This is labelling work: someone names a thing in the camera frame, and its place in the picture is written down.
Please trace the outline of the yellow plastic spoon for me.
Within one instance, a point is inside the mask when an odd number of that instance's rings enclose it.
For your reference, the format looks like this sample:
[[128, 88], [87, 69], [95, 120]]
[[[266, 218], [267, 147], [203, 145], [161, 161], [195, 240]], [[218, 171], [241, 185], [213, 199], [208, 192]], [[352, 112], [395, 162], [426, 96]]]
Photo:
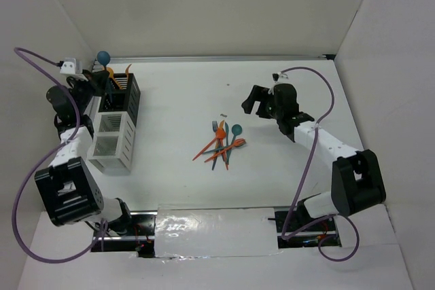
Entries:
[[105, 67], [105, 70], [109, 73], [109, 78], [110, 80], [116, 85], [116, 87], [120, 90], [123, 89], [123, 87], [119, 84], [119, 82], [117, 81], [117, 79], [115, 78], [115, 74], [112, 68], [110, 67]]

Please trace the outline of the blue plastic spoon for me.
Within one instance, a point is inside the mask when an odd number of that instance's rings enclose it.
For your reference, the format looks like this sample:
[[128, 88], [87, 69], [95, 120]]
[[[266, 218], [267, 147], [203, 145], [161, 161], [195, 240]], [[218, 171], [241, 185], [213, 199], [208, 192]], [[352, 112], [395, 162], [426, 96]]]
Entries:
[[107, 81], [105, 84], [105, 92], [110, 100], [110, 102], [113, 102], [113, 92], [112, 92], [112, 85], [111, 85], [111, 78], [110, 78], [110, 73], [107, 70], [107, 65], [110, 63], [111, 60], [111, 56], [109, 55], [108, 52], [106, 51], [99, 51], [97, 54], [97, 61], [98, 63], [103, 67], [103, 70], [108, 73], [108, 77], [107, 77]]

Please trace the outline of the orange plastic fork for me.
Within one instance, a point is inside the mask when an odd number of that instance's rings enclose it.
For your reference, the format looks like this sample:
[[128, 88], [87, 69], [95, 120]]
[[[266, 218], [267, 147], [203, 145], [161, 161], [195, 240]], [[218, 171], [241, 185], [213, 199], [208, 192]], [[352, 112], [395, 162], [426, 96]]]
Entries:
[[213, 150], [205, 151], [203, 154], [212, 153], [212, 156], [210, 156], [209, 158], [207, 158], [207, 159], [205, 160], [205, 162], [211, 161], [211, 160], [213, 160], [214, 158], [216, 158], [216, 157], [218, 157], [218, 156], [220, 156], [220, 155], [226, 153], [227, 151], [229, 151], [229, 150], [231, 150], [231, 149], [233, 149], [233, 148], [235, 148], [235, 147], [241, 147], [241, 146], [244, 146], [244, 144], [246, 144], [246, 140], [245, 140], [245, 139], [236, 139], [236, 140], [234, 141], [234, 143], [232, 143], [232, 144], [230, 144], [230, 145], [228, 145], [228, 146], [225, 146], [225, 147], [218, 147], [218, 148], [215, 148], [215, 149], [213, 149]]

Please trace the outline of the orange plastic spoon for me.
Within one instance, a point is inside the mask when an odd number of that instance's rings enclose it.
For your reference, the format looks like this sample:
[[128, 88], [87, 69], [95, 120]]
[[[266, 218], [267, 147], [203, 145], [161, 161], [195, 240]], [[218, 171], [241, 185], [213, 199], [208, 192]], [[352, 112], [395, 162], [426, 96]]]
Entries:
[[226, 136], [226, 132], [223, 128], [218, 128], [215, 132], [215, 137], [203, 148], [201, 149], [192, 160], [197, 159], [201, 154], [208, 150], [216, 141], [222, 140]]

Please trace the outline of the teal plastic spoon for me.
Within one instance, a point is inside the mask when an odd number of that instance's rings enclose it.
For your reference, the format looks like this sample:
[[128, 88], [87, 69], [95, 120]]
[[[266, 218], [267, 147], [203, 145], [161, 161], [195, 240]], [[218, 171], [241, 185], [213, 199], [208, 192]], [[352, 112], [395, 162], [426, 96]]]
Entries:
[[[232, 143], [231, 144], [233, 145], [236, 141], [236, 138], [242, 134], [243, 128], [240, 124], [235, 124], [231, 128], [231, 132], [232, 132]], [[227, 151], [227, 158], [226, 158], [227, 165], [229, 165], [231, 151], [232, 151], [232, 149], [229, 149]]]

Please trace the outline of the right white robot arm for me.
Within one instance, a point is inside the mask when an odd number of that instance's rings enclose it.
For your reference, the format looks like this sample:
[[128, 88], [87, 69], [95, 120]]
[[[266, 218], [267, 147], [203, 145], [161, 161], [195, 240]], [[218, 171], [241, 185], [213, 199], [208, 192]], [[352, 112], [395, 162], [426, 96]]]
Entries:
[[337, 214], [348, 217], [385, 202], [386, 191], [376, 154], [346, 145], [317, 126], [313, 117], [299, 110], [293, 85], [253, 86], [241, 105], [246, 114], [251, 113], [256, 101], [260, 103], [258, 117], [276, 120], [281, 133], [291, 141], [307, 149], [315, 146], [315, 155], [330, 169], [330, 190], [298, 201], [296, 221], [300, 228], [312, 230], [320, 217]]

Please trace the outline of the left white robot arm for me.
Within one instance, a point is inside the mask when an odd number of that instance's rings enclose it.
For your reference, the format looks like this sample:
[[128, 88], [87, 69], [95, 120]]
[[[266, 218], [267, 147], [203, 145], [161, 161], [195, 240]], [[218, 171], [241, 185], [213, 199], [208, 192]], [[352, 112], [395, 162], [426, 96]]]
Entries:
[[51, 222], [55, 226], [77, 222], [107, 221], [107, 229], [119, 236], [133, 230], [134, 218], [119, 198], [106, 198], [85, 160], [94, 128], [85, 113], [90, 101], [109, 90], [109, 72], [83, 72], [83, 78], [69, 76], [67, 87], [53, 86], [46, 98], [56, 112], [54, 125], [62, 147], [47, 168], [35, 173], [35, 183]]

